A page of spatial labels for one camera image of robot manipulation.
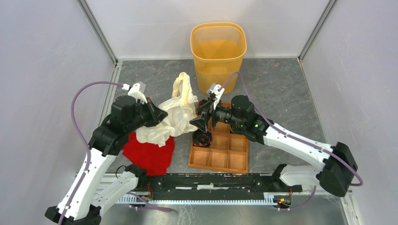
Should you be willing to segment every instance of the marble floor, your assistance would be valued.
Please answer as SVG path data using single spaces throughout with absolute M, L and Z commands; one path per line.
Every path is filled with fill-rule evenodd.
M 144 82 L 145 95 L 158 105 L 171 98 L 173 82 L 183 71 L 191 77 L 193 94 L 197 95 L 198 99 L 206 98 L 199 92 L 193 60 L 125 61 L 118 82 Z M 254 104 L 269 119 L 292 132 L 324 142 L 314 102 L 297 59 L 245 59 L 240 72 L 245 78 Z M 123 94 L 125 92 L 118 89 L 115 98 Z M 240 94 L 245 92 L 242 83 L 237 80 L 233 92 L 224 95 L 222 100 L 230 101 L 232 97 Z M 184 134 L 175 138 L 176 147 L 168 173 L 214 173 L 188 167 L 190 135 Z M 120 153 L 107 172 L 114 173 L 118 166 L 129 164 L 131 162 Z M 259 143 L 249 143 L 250 173 L 270 173 L 279 164 L 307 165 L 305 161 L 282 150 Z

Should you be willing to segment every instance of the cable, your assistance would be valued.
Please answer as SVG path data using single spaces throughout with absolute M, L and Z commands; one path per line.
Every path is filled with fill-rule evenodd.
M 141 198 L 139 195 L 137 195 L 133 192 L 127 192 L 127 194 L 135 196 L 136 198 L 138 198 L 139 200 L 144 202 L 146 205 L 149 205 L 151 207 L 151 208 L 138 208 L 139 210 L 159 210 L 161 212 L 172 212 L 173 211 L 173 209 L 171 209 L 171 208 L 154 206 L 154 205 L 150 204 L 147 200 L 145 200 L 144 198 Z
M 120 168 L 122 168 L 124 166 L 124 168 L 127 168 L 125 165 L 121 165 L 120 167 L 118 167 L 117 169 L 116 169 L 116 172 L 115 172 L 115 176 L 116 176 L 116 179 L 119 179 L 118 177 L 117 177 L 117 172 L 120 170 Z
M 281 199 L 278 200 L 279 205 L 283 204 L 283 205 L 285 205 L 287 207 L 290 207 L 291 206 L 291 202 L 293 201 L 292 194 L 293 194 L 293 189 L 291 187 L 289 187 L 289 194 L 286 197 L 286 199 L 289 199 L 289 201 L 285 200 L 285 198 L 281 198 Z
M 312 202 L 312 200 L 314 199 L 315 192 L 316 192 L 316 186 L 314 186 L 314 189 L 313 189 L 313 191 L 312 191 L 310 197 L 309 197 L 309 198 L 307 199 L 307 201 L 304 202 L 303 204 L 298 205 L 298 206 L 295 206 L 295 207 L 292 207 L 292 208 L 287 208 L 287 209 L 281 209 L 281 208 L 279 208 L 278 211 L 280 211 L 280 210 L 282 210 L 282 211 L 296 210 L 296 209 L 299 209 L 299 208 L 302 208 L 302 207 L 308 205 L 308 204 L 309 204 L 310 202 Z
M 153 200 L 154 194 L 150 182 L 148 182 L 148 193 L 151 195 L 151 200 Z
M 247 91 L 245 82 L 244 82 L 244 80 L 243 80 L 243 76 L 242 76 L 242 74 L 241 74 L 240 72 L 238 72 L 238 71 L 233 72 L 233 73 L 228 77 L 228 79 L 225 81 L 225 83 L 221 86 L 221 88 L 220 88 L 219 90 L 221 90 L 222 88 L 224 88 L 224 87 L 227 85 L 227 83 L 232 79 L 232 77 L 233 77 L 234 75 L 236 75 L 236 74 L 240 76 L 240 80 L 241 80 L 241 82 L 242 82 L 243 89 L 245 90 L 246 95 L 247 95 L 247 97 L 249 98 L 249 101 L 251 101 L 251 102 L 254 104 L 254 102 L 253 102 L 252 99 L 250 98 L 249 92 Z M 275 125 L 273 125 L 273 124 L 267 119 L 267 117 L 263 114 L 263 112 L 260 111 L 256 106 L 254 106 L 254 108 L 255 108 L 255 109 L 259 112 L 259 114 L 263 117 L 263 119 L 265 120 L 265 122 L 266 122 L 270 127 L 272 127 L 273 129 L 277 130 L 278 132 L 280 132 L 281 134 L 285 135 L 286 137 L 289 137 L 289 138 L 291 138 L 291 139 L 293 139 L 293 140 L 296 140 L 296 141 L 298 141 L 298 142 L 301 142 L 301 143 L 303 143 L 303 144 L 306 144 L 306 145 L 308 145 L 308 146 L 311 146 L 311 147 L 313 147 L 313 148 L 315 148 L 315 149 L 317 149 L 317 150 L 319 150 L 319 151 L 322 151 L 322 152 L 327 153 L 328 155 L 332 156 L 332 157 L 335 158 L 337 161 L 339 161 L 341 164 L 343 164 L 345 167 L 347 167 L 347 169 L 348 169 L 351 173 L 353 173 L 354 176 L 355 176 L 355 177 L 358 179 L 358 181 L 359 181 L 358 184 L 350 184 L 351 186 L 357 186 L 357 187 L 358 187 L 358 186 L 362 186 L 362 185 L 363 185 L 363 179 L 359 176 L 359 174 L 358 174 L 350 165 L 348 165 L 348 163 L 346 163 L 344 160 L 342 160 L 339 156 L 337 156 L 337 155 L 334 154 L 333 152 L 330 152 L 330 151 L 328 151 L 328 150 L 325 150 L 325 149 L 321 148 L 320 146 L 318 146 L 318 145 L 316 145 L 316 144 L 312 144 L 312 143 L 307 142 L 307 141 L 305 141 L 305 140 L 302 140 L 302 139 L 300 139 L 300 138 L 298 138 L 298 137 L 295 137 L 295 136 L 293 136 L 293 135 L 287 134 L 286 132 L 282 131 L 281 129 L 279 129 L 279 128 L 277 128 Z
M 72 123 L 73 123 L 73 126 L 75 127 L 75 130 L 76 130 L 77 134 L 79 135 L 80 139 L 82 139 L 82 141 L 84 143 L 84 147 L 85 147 L 86 154 L 87 154 L 87 160 L 86 160 L 86 165 L 84 167 L 84 173 L 82 173 L 82 176 L 79 178 L 79 181 L 77 182 L 75 188 L 73 189 L 72 193 L 70 194 L 70 197 L 69 197 L 68 201 L 65 204 L 65 208 L 62 211 L 60 219 L 58 220 L 58 225 L 62 224 L 62 221 L 63 221 L 63 219 L 65 217 L 66 212 L 67 212 L 67 208 L 70 206 L 70 203 L 72 202 L 73 197 L 75 196 L 77 190 L 79 189 L 80 185 L 82 184 L 83 179 L 86 176 L 86 171 L 88 171 L 88 168 L 90 166 L 90 161 L 91 161 L 90 147 L 88 146 L 88 143 L 87 143 L 86 139 L 84 138 L 82 132 L 79 129 L 79 126 L 77 125 L 76 118 L 75 118 L 75 103 L 76 103 L 77 97 L 80 95 L 80 93 L 82 93 L 82 91 L 84 91 L 86 88 L 88 88 L 90 86 L 93 86 L 93 85 L 96 85 L 96 84 L 111 84 L 111 85 L 116 85 L 116 86 L 119 86 L 119 87 L 123 87 L 123 85 L 119 84 L 119 83 L 114 83 L 114 82 L 109 82 L 109 81 L 97 81 L 97 82 L 92 82 L 92 83 L 89 83 L 89 84 L 85 85 L 73 97 L 72 104 L 70 106 L 70 116 L 72 117 Z

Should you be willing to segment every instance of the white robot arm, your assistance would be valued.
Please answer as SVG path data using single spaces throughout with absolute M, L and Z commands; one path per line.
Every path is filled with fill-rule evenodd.
M 101 216 L 116 201 L 136 188 L 138 178 L 131 171 L 125 171 L 119 179 L 95 195 L 105 172 L 128 142 L 129 134 L 142 126 L 156 126 L 168 115 L 145 97 L 144 88 L 145 85 L 140 82 L 131 88 L 127 84 L 123 85 L 123 89 L 129 91 L 128 95 L 120 96 L 112 103 L 111 113 L 92 134 L 88 169 L 85 169 L 86 156 L 63 200 L 47 209 L 47 218 L 58 224 L 98 225 Z
M 308 162 L 309 166 L 279 165 L 276 169 L 280 180 L 288 186 L 320 185 L 324 190 L 336 196 L 345 196 L 354 174 L 358 169 L 348 146 L 338 142 L 336 146 L 320 143 L 295 134 L 272 120 L 263 118 L 255 112 L 249 98 L 237 95 L 232 98 L 231 108 L 221 106 L 220 98 L 224 89 L 213 84 L 208 100 L 203 100 L 198 112 L 201 117 L 190 121 L 202 132 L 208 132 L 207 126 L 212 119 L 212 126 L 217 122 L 228 123 L 239 129 L 249 141 L 258 142 L 284 150 Z M 344 165 L 331 154 L 338 156 Z

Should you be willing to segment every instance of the mesh basket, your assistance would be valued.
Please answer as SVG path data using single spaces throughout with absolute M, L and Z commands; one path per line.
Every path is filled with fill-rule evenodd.
M 223 84 L 239 71 L 246 52 L 246 37 L 234 23 L 204 23 L 192 30 L 191 51 L 195 63 L 200 92 L 206 94 L 212 83 Z M 231 93 L 237 76 L 225 86 L 224 94 Z

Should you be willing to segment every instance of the white wall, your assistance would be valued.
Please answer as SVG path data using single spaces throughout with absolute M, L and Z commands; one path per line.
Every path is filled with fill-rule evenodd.
M 192 29 L 234 22 L 246 57 L 298 56 L 328 0 L 88 0 L 118 58 L 191 58 Z
M 84 159 L 70 102 L 84 84 L 109 80 L 112 63 L 75 0 L 0 3 L 0 224 L 54 224 L 44 217 L 61 201 Z M 87 138 L 106 87 L 78 99 Z
M 366 225 L 396 223 L 397 21 L 396 0 L 341 0 L 304 58 L 328 141 L 348 144 L 357 160 Z

